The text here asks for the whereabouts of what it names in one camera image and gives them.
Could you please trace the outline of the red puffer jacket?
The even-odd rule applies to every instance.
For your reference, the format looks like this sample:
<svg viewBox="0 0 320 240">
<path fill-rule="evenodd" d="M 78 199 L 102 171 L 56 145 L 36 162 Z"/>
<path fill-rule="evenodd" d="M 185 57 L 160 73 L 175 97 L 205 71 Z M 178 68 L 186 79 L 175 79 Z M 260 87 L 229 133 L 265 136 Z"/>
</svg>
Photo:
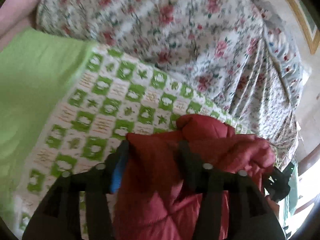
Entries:
<svg viewBox="0 0 320 240">
<path fill-rule="evenodd" d="M 244 170 L 259 189 L 276 156 L 267 140 L 238 134 L 204 115 L 184 115 L 177 129 L 129 133 L 128 159 L 114 211 L 116 239 L 191 239 L 209 177 L 205 163 L 223 172 Z"/>
</svg>

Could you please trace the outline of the green checkered bed sheet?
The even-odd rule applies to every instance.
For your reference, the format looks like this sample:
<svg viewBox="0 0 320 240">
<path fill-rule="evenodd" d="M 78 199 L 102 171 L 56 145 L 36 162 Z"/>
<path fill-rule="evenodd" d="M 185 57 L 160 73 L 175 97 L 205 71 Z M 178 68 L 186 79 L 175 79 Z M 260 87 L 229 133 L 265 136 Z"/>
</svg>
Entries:
<svg viewBox="0 0 320 240">
<path fill-rule="evenodd" d="M 1 51 L 1 219 L 21 238 L 62 172 L 104 161 L 129 132 L 172 131 L 185 114 L 243 123 L 117 48 L 28 29 Z"/>
</svg>

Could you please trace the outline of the grey floral pillow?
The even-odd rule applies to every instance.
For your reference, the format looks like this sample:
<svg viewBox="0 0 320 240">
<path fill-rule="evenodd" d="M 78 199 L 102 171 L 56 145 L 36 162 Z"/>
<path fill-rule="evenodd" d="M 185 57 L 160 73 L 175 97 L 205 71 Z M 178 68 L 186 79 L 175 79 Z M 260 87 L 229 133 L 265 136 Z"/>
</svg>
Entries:
<svg viewBox="0 0 320 240">
<path fill-rule="evenodd" d="M 304 87 L 302 82 L 304 67 L 295 38 L 269 1 L 251 1 L 263 18 L 267 47 L 277 62 L 278 72 L 292 108 L 296 109 Z"/>
</svg>

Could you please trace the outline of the gold framed landscape painting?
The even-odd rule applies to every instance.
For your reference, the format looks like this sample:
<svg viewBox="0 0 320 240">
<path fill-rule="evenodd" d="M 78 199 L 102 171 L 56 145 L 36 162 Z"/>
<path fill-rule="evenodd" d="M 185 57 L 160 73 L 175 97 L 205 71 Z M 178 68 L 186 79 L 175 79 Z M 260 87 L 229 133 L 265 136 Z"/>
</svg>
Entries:
<svg viewBox="0 0 320 240">
<path fill-rule="evenodd" d="M 319 30 L 309 9 L 302 0 L 286 0 L 293 11 L 302 33 L 308 44 L 311 55 L 314 55 L 319 47 Z"/>
</svg>

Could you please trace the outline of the rose floral folded quilt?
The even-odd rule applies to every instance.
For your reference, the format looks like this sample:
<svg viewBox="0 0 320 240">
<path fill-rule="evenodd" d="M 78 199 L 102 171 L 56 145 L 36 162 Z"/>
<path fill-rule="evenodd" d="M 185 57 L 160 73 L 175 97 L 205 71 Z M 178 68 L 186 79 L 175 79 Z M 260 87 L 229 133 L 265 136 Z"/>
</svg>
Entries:
<svg viewBox="0 0 320 240">
<path fill-rule="evenodd" d="M 268 139 L 279 168 L 293 158 L 296 109 L 251 0 L 40 0 L 36 24 L 158 67 Z"/>
</svg>

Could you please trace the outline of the pink blanket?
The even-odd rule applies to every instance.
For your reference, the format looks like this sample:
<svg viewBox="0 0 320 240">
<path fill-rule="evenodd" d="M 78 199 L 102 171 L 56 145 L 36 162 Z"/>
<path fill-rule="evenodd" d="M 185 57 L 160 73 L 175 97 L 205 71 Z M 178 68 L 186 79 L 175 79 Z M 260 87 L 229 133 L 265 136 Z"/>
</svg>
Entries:
<svg viewBox="0 0 320 240">
<path fill-rule="evenodd" d="M 5 0 L 1 6 L 1 37 L 28 16 L 40 0 Z"/>
</svg>

